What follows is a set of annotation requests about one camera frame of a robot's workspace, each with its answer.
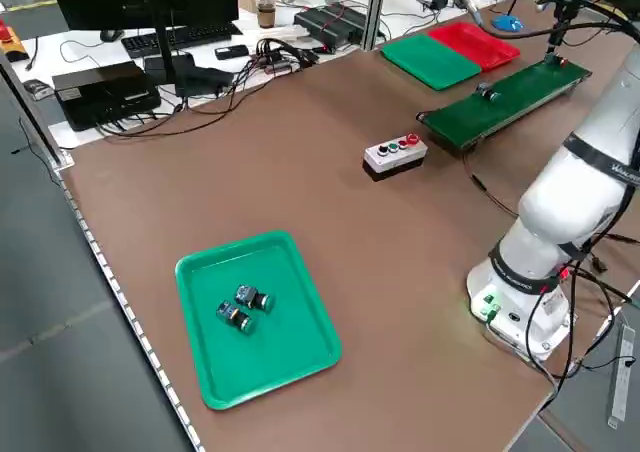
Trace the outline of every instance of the blue object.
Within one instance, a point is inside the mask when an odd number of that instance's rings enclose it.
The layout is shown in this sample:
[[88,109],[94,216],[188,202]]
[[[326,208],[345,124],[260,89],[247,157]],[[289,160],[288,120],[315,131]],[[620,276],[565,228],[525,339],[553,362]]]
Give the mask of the blue object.
[[513,15],[501,15],[491,21],[491,24],[503,32],[520,32],[524,25],[519,18]]

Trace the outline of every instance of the computer mouse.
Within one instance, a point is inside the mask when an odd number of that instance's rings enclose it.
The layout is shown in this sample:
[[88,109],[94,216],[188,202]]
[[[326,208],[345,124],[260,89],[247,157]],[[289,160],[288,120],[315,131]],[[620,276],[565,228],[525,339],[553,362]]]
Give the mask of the computer mouse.
[[503,32],[520,32],[524,25],[519,18],[513,15],[501,15],[491,21],[491,24]]
[[103,30],[100,32],[100,40],[103,42],[115,42],[124,37],[124,30]]

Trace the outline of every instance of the computer monitor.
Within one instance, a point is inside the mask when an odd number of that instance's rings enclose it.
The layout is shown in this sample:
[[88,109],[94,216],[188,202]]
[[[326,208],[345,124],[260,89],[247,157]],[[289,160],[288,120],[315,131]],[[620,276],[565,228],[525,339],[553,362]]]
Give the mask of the computer monitor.
[[167,25],[223,23],[238,18],[238,0],[58,0],[58,5],[71,29],[155,28],[162,62],[145,61],[145,69],[158,84],[175,84],[177,79],[193,76],[197,69],[188,55],[171,57]]

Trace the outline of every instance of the robotic arm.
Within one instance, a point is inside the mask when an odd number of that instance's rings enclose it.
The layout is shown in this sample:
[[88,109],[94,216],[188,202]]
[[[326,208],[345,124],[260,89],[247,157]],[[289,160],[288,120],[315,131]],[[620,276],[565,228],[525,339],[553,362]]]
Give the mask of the robotic arm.
[[[640,0],[604,1],[640,20]],[[466,2],[477,21],[473,0]],[[490,320],[491,328],[523,355],[545,360],[572,331],[573,309],[558,276],[572,260],[580,263],[583,245],[615,224],[628,206],[634,180],[640,179],[635,172],[639,133],[636,44],[600,101],[522,196],[519,218],[467,277],[473,314]],[[608,166],[621,173],[595,166],[593,157],[609,160]]]

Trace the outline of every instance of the red plate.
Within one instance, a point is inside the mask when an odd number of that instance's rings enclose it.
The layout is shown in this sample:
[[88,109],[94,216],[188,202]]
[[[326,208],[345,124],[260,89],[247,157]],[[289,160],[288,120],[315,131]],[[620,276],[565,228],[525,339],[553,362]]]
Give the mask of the red plate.
[[428,35],[488,71],[511,62],[520,50],[491,37],[477,25],[458,22],[429,31]]

